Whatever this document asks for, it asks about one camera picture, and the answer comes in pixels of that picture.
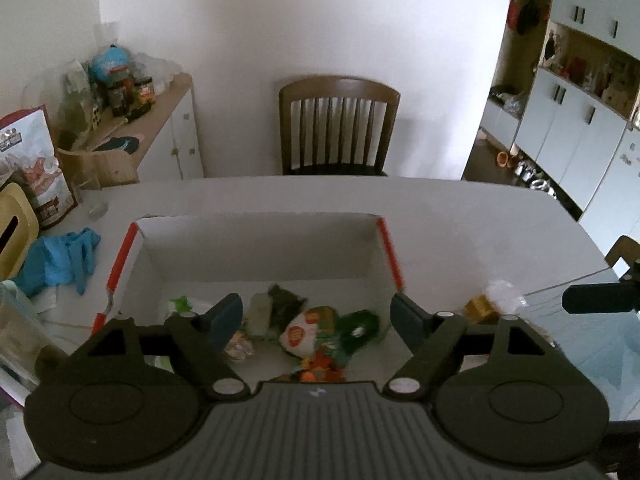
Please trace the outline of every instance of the blue cloth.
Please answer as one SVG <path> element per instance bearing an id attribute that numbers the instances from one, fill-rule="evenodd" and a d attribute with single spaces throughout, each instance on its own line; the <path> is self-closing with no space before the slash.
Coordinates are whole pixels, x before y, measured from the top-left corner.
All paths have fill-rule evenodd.
<path id="1" fill-rule="evenodd" d="M 76 282 L 78 294 L 84 294 L 86 277 L 95 270 L 94 249 L 99 241 L 100 236 L 88 227 L 79 233 L 38 238 L 13 281 L 28 298 L 46 286 L 71 282 Z"/>

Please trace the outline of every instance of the white box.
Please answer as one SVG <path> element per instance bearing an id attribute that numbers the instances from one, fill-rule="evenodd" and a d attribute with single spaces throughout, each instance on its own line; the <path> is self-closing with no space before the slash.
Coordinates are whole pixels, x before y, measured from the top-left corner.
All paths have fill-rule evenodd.
<path id="1" fill-rule="evenodd" d="M 114 313 L 137 325 L 161 324 L 167 302 L 191 296 L 217 303 L 231 292 L 248 308 L 252 295 L 278 283 L 308 298 L 305 308 L 338 313 L 369 309 L 390 324 L 389 304 L 402 277 L 382 218 L 367 214 L 247 213 L 143 218 L 132 224 L 110 277 Z M 357 352 L 349 381 L 382 386 L 411 353 L 389 328 Z M 266 342 L 232 368 L 252 388 L 300 360 Z"/>

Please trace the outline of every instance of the wall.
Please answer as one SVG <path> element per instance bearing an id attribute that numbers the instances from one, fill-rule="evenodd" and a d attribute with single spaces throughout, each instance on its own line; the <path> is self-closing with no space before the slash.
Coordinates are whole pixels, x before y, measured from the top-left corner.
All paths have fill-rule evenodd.
<path id="1" fill-rule="evenodd" d="M 95 53 L 99 0 L 0 0 L 0 117 L 43 72 Z"/>
<path id="2" fill-rule="evenodd" d="M 401 94 L 385 169 L 459 178 L 509 0 L 100 0 L 120 42 L 194 77 L 207 176 L 279 173 L 277 91 L 309 73 Z"/>

